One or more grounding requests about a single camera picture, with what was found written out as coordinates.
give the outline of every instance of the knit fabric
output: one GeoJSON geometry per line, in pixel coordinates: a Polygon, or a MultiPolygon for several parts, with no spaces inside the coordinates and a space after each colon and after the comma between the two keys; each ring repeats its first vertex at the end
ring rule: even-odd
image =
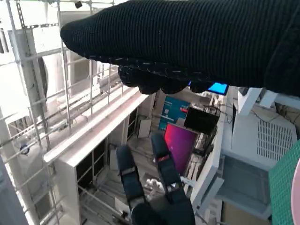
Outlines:
{"type": "Polygon", "coordinates": [[[298,12],[298,0],[131,0],[70,22],[60,35],[81,56],[153,79],[267,86],[300,96],[298,88],[274,81],[296,77],[292,85],[300,84],[298,12]],[[276,61],[284,62],[280,74],[276,61]]]}

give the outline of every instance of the blue screen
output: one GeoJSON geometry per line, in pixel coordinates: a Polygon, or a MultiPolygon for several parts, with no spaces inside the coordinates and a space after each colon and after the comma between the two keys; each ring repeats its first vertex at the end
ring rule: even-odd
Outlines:
{"type": "Polygon", "coordinates": [[[213,91],[220,95],[224,95],[226,92],[226,88],[227,84],[214,83],[210,88],[208,88],[208,91],[213,91]]]}

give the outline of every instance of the wire mesh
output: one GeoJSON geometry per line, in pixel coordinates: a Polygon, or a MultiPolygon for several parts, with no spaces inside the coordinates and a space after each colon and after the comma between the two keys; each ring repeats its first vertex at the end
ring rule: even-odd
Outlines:
{"type": "MultiPolygon", "coordinates": [[[[60,38],[59,43],[50,45],[58,47],[47,49],[43,46],[46,41],[37,40],[34,36],[34,30],[61,28],[63,25],[61,21],[62,12],[70,11],[69,6],[71,4],[74,11],[76,0],[30,1],[30,3],[27,2],[26,4],[23,4],[23,2],[25,1],[6,0],[5,2],[0,2],[0,4],[6,4],[5,13],[0,17],[0,20],[3,21],[3,17],[6,17],[6,21],[9,21],[6,29],[5,27],[1,28],[5,29],[7,40],[11,40],[10,49],[13,50],[13,55],[15,56],[14,59],[9,58],[8,60],[0,58],[0,71],[6,71],[9,65],[17,66],[24,88],[23,95],[28,100],[26,107],[19,107],[14,112],[1,114],[0,129],[1,131],[3,129],[7,130],[10,135],[4,140],[1,139],[0,154],[9,171],[10,167],[14,167],[15,164],[18,164],[19,168],[22,168],[22,166],[28,167],[17,172],[13,170],[10,175],[12,183],[15,184],[16,194],[19,200],[23,202],[21,205],[29,224],[45,225],[53,218],[56,220],[55,223],[60,224],[60,219],[63,215],[60,203],[63,197],[56,196],[54,191],[56,185],[55,167],[52,162],[50,162],[51,164],[46,164],[43,161],[43,156],[47,151],[50,151],[70,136],[73,130],[77,130],[89,121],[90,116],[94,113],[93,107],[97,103],[107,98],[108,105],[110,103],[110,95],[119,89],[122,90],[120,95],[123,95],[123,85],[120,84],[115,66],[91,60],[89,60],[88,70],[86,71],[87,77],[71,82],[72,74],[70,68],[75,67],[77,64],[85,63],[87,60],[82,58],[71,60],[69,57],[70,51],[64,46],[60,38]],[[26,20],[27,7],[29,5],[33,6],[33,4],[44,4],[44,7],[47,8],[45,13],[56,11],[56,20],[48,22],[46,19],[42,20],[40,24],[38,19],[35,21],[26,20]],[[41,86],[43,87],[44,83],[42,82],[42,85],[40,85],[39,80],[36,80],[37,77],[42,76],[40,61],[44,61],[44,65],[46,65],[46,61],[50,58],[58,62],[56,66],[63,77],[60,80],[63,85],[60,85],[58,90],[56,89],[52,92],[40,88],[41,86]],[[28,76],[31,74],[33,74],[34,78],[32,86],[30,86],[28,81],[28,76]],[[88,83],[88,85],[81,90],[80,87],[84,86],[85,83],[88,83]],[[32,95],[32,87],[35,88],[38,96],[32,95]],[[73,90],[76,89],[80,91],[74,94],[73,90]],[[90,110],[90,113],[89,116],[86,116],[85,113],[88,110],[90,110]],[[17,117],[21,117],[22,126],[15,126],[15,118],[17,117]],[[6,156],[4,153],[7,151],[11,151],[12,154],[6,156]],[[34,163],[39,165],[34,169],[31,168],[33,162],[29,163],[29,158],[32,157],[34,163]],[[37,183],[39,180],[41,180],[41,184],[38,187],[39,190],[33,191],[32,183],[37,183]],[[48,202],[49,207],[41,212],[38,206],[40,203],[45,203],[45,201],[48,202]]],[[[87,8],[82,9],[82,11],[89,11],[90,15],[92,15],[99,8],[113,6],[115,2],[90,0],[83,1],[83,4],[86,4],[87,8]]],[[[49,40],[48,37],[41,35],[39,38],[49,40]]]]}

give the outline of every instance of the black screen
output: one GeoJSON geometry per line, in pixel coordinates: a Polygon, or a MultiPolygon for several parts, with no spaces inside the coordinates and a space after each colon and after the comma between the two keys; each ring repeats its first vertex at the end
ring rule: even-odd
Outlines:
{"type": "Polygon", "coordinates": [[[186,128],[210,135],[219,117],[208,112],[190,107],[184,122],[186,128]]]}

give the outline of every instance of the metal scaffolding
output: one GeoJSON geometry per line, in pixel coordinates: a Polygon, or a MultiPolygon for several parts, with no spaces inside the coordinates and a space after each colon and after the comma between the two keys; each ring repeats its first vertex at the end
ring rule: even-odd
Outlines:
{"type": "MultiPolygon", "coordinates": [[[[109,65],[108,68],[104,67],[104,64],[99,66],[100,72],[95,71],[94,65],[95,61],[89,60],[89,70],[88,77],[86,79],[77,81],[76,83],[69,83],[69,73],[68,67],[76,63],[86,61],[86,59],[76,59],[69,60],[67,57],[68,50],[62,40],[60,40],[60,47],[43,51],[36,52],[35,50],[35,38],[31,34],[33,29],[45,29],[50,27],[62,27],[61,22],[61,3],[76,3],[77,0],[41,0],[36,2],[45,2],[47,4],[57,4],[57,20],[55,23],[43,23],[43,24],[34,24],[26,25],[26,18],[23,16],[22,7],[20,0],[5,0],[7,6],[7,14],[9,21],[11,23],[11,29],[8,29],[10,33],[11,46],[14,51],[15,59],[13,61],[0,61],[0,69],[11,64],[16,64],[19,70],[19,75],[22,79],[25,95],[28,97],[29,106],[27,109],[29,112],[30,120],[32,124],[24,127],[22,130],[18,130],[16,134],[11,134],[8,128],[7,119],[13,117],[19,112],[14,112],[11,115],[3,116],[1,113],[0,106],[0,154],[3,158],[4,164],[9,166],[12,171],[13,183],[15,184],[15,192],[20,193],[22,200],[24,201],[25,206],[23,207],[24,214],[29,213],[34,225],[47,224],[52,218],[56,219],[56,223],[60,224],[60,219],[63,215],[63,208],[60,205],[60,202],[63,197],[58,198],[55,196],[54,186],[55,186],[55,168],[53,162],[45,163],[43,161],[44,147],[46,151],[50,151],[55,145],[59,144],[52,136],[57,132],[64,132],[67,128],[68,132],[64,132],[63,135],[67,138],[72,134],[72,130],[76,127],[78,128],[76,119],[82,117],[84,112],[90,111],[90,116],[87,119],[91,119],[92,115],[95,113],[93,111],[93,106],[99,103],[104,98],[108,99],[107,105],[110,103],[110,95],[117,90],[121,90],[121,96],[123,95],[123,85],[120,83],[120,79],[117,74],[117,67],[114,65],[109,65]],[[17,8],[17,16],[14,15],[12,10],[12,5],[15,5],[17,8]],[[16,18],[19,19],[18,22],[21,24],[21,28],[16,27],[16,18]],[[62,75],[63,75],[63,84],[64,88],[51,94],[49,96],[43,95],[39,90],[37,77],[39,77],[40,69],[38,65],[38,59],[60,54],[61,55],[61,66],[62,66],[62,75]],[[82,91],[76,95],[77,99],[72,98],[70,90],[75,86],[79,86],[84,82],[89,82],[88,91],[82,91]],[[51,98],[58,98],[61,95],[64,95],[64,104],[61,107],[57,108],[55,112],[45,113],[43,105],[46,104],[46,101],[51,98]],[[17,149],[15,143],[18,142],[20,138],[30,137],[30,140],[22,149],[17,149]],[[22,165],[18,161],[21,155],[24,155],[25,152],[28,152],[34,146],[39,147],[39,158],[43,166],[36,170],[33,174],[26,177],[22,172],[22,165]],[[30,193],[29,184],[32,180],[36,179],[37,176],[45,174],[44,186],[46,188],[42,193],[33,199],[32,194],[30,193]],[[49,201],[51,207],[46,216],[41,217],[37,212],[36,204],[46,195],[49,195],[49,201]]],[[[110,5],[115,4],[114,0],[112,2],[93,2],[82,1],[83,4],[89,6],[90,15],[92,15],[95,10],[93,4],[98,5],[110,5]]]]}

